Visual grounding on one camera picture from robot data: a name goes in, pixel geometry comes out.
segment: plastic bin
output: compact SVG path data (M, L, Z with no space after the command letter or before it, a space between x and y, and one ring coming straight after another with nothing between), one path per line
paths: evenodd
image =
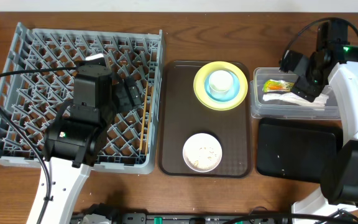
M257 68L254 71L254 80L250 82L251 116L253 118L284 118L284 119L322 119L339 120L339 108L336 97L330 86L326 86L323 94L328 95L326 106L305 107L281 100L264 101L263 85L269 79L295 82L298 75L283 73L279 68Z
M122 77L132 76L137 80L137 87L147 102L129 113L117 114L114 124L108 129L108 143L99 153L93 169L148 174L155 164L164 50L162 30L158 35L29 30L18 23L3 72L72 67L74 61L84 60L87 56L98 53L107 55L112 70ZM74 73L35 73L0 79L0 104L33 140L39 151L44 146L45 129L53 121L57 108L63 101L73 98ZM149 93L153 89L152 96L145 95L146 86L149 87ZM143 120L149 125L144 126L142 134ZM0 164L39 167L34 153L1 119Z

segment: snack package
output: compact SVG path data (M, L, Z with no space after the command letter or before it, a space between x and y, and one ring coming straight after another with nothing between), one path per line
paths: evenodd
M293 87L293 83L286 82L283 80L267 80L264 84L264 93L270 91L284 91L289 92Z

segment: clear plastic container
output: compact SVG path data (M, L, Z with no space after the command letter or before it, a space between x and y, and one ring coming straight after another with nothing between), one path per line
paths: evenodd
M257 68L254 80L250 82L251 116L253 118L284 118L284 119L321 119L339 120L339 108L336 97L330 86L326 86L322 94L328 95L325 107L306 107L282 100L264 101L263 85L267 80L284 80L295 82L298 75L283 73L278 68Z

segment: brown wood tabletop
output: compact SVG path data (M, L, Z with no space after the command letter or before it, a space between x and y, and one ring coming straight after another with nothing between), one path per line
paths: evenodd
M223 60L257 67L277 67L289 40L309 22L338 16L358 28L358 14L315 13L0 13L0 72L18 22L27 28L97 30L158 34L167 44L165 62ZM293 46L312 53L316 27ZM350 41L357 45L351 34ZM253 120L253 140L257 121ZM0 223L25 223L40 169L0 166ZM92 172L75 205L79 212L104 202L122 209L152 213L246 214L256 206L287 212L317 184L266 177L255 169L245 179L170 177L157 167L149 175Z

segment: yellow plate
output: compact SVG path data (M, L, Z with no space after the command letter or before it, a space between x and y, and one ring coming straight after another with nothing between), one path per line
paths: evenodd
M209 97L207 92L205 91L205 80L207 79L209 74L216 70L225 70L228 72L232 72L239 79L239 93L230 101L216 101ZM211 62L202 66L198 70L196 76L194 77L193 88L194 93L196 93L198 100L202 102L202 104L214 110L224 111L235 108L236 106L240 105L240 103L246 98L248 91L248 82L244 73L237 66L228 62Z

